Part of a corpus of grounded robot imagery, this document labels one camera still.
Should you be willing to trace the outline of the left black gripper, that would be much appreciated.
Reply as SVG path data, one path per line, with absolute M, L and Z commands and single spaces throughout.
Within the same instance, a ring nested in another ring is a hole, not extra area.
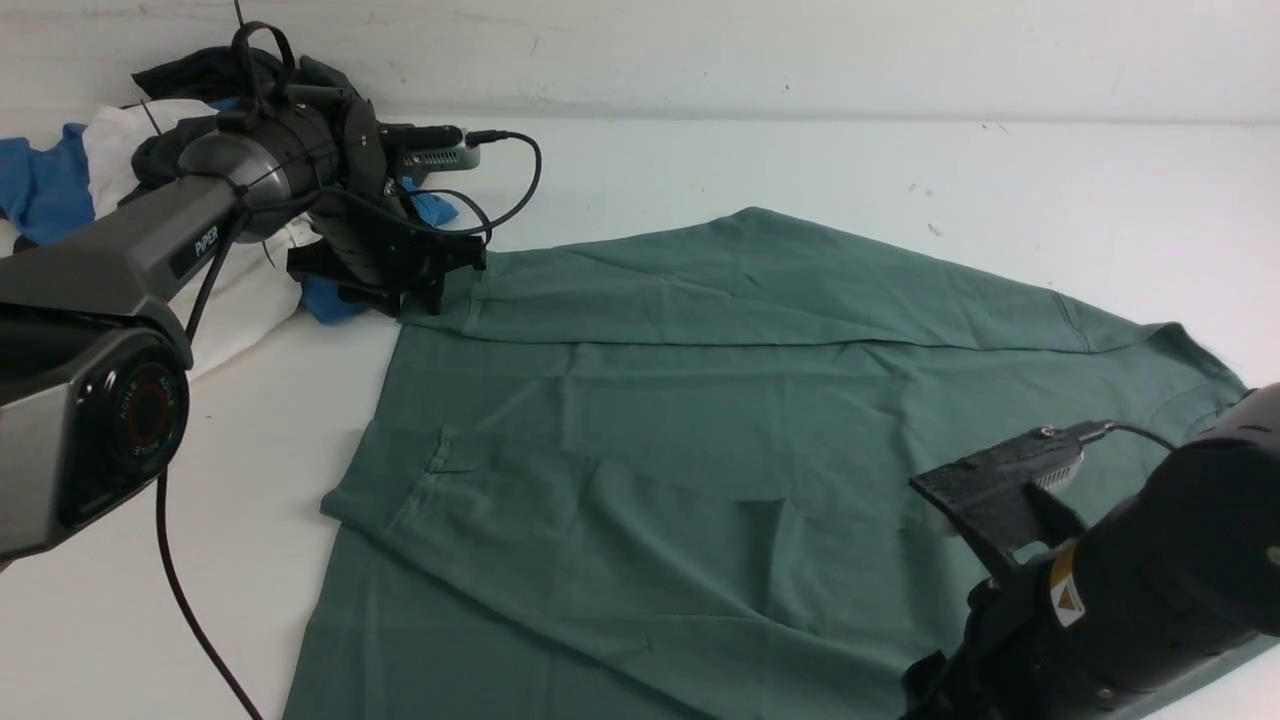
M 488 232 L 434 228 L 406 202 L 370 200 L 337 186 L 308 193 L 307 214 L 320 240 L 287 254 L 296 281 L 328 281 L 342 300 L 398 316 L 406 305 L 436 315 L 453 272 L 484 272 Z

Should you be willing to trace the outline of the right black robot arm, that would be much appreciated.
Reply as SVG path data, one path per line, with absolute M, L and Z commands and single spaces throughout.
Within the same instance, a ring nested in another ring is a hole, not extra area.
M 1056 491 L 1120 421 L 1041 427 L 910 479 L 989 577 L 902 675 L 909 719 L 1115 719 L 1279 628 L 1279 389 L 1170 447 L 1088 527 Z

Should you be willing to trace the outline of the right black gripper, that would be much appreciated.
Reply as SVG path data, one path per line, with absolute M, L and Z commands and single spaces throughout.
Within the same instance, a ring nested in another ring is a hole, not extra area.
M 1144 582 L 1085 593 L 1074 577 L 978 585 L 963 642 L 902 678 L 909 719 L 1117 719 L 1242 644 Z

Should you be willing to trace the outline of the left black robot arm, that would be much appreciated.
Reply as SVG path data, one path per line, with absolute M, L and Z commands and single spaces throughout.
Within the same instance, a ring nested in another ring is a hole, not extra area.
M 192 334 L 170 301 L 238 240 L 307 213 L 296 279 L 397 313 L 408 292 L 483 269 L 480 231 L 439 231 L 394 201 L 492 133 L 384 124 L 337 88 L 275 88 L 180 159 L 175 181 L 65 240 L 3 260 L 1 557 L 47 552 L 136 496 L 174 459 L 189 414 Z

